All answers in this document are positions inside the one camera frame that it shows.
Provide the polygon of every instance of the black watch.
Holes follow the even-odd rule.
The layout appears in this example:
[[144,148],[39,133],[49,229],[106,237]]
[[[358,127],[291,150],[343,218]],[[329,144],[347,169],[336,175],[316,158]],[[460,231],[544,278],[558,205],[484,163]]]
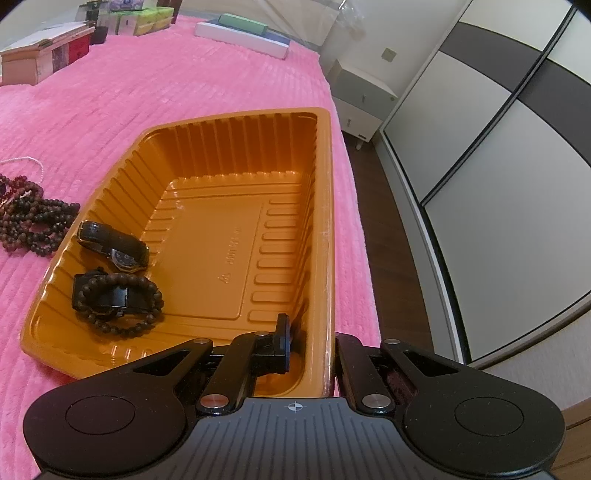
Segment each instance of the black watch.
[[133,273],[148,267],[148,245],[110,225],[87,220],[78,227],[76,238],[83,247],[109,258],[122,272]]

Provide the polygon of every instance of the white box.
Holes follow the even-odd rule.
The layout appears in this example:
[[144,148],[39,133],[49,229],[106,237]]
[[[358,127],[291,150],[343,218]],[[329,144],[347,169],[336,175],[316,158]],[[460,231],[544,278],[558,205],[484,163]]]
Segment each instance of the white box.
[[207,22],[197,24],[195,35],[231,43],[232,45],[240,45],[281,60],[287,56],[287,50],[289,49],[289,45],[275,40]]

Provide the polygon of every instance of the wall outlet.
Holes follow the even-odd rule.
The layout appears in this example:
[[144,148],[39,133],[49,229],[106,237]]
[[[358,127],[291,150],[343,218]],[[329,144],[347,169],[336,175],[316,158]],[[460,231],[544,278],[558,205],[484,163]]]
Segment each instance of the wall outlet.
[[390,48],[385,48],[384,53],[382,53],[382,58],[385,61],[392,61],[395,56],[396,52],[394,50],[391,50]]

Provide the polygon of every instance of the wooden bead bracelet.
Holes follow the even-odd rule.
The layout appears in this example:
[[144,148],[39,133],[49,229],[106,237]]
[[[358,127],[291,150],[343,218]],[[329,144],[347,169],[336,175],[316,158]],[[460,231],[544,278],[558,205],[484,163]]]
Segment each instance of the wooden bead bracelet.
[[[89,305],[89,300],[96,298],[103,289],[116,285],[138,286],[150,293],[152,297],[151,312],[147,313],[145,319],[136,323],[135,326],[121,328],[115,325],[109,325],[107,322],[111,320],[111,317],[93,312],[91,305]],[[147,278],[127,273],[110,273],[91,278],[78,292],[76,307],[85,317],[85,321],[101,332],[111,333],[113,335],[133,336],[139,335],[142,331],[153,327],[157,317],[162,313],[164,300],[162,298],[162,292],[159,291],[156,284]]]

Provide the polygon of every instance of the wooden floor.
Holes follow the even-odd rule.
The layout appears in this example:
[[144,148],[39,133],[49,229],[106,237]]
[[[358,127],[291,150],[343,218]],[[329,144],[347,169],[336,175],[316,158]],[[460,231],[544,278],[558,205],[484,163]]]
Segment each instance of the wooden floor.
[[417,271],[388,181],[372,144],[345,134],[365,233],[382,338],[433,351]]

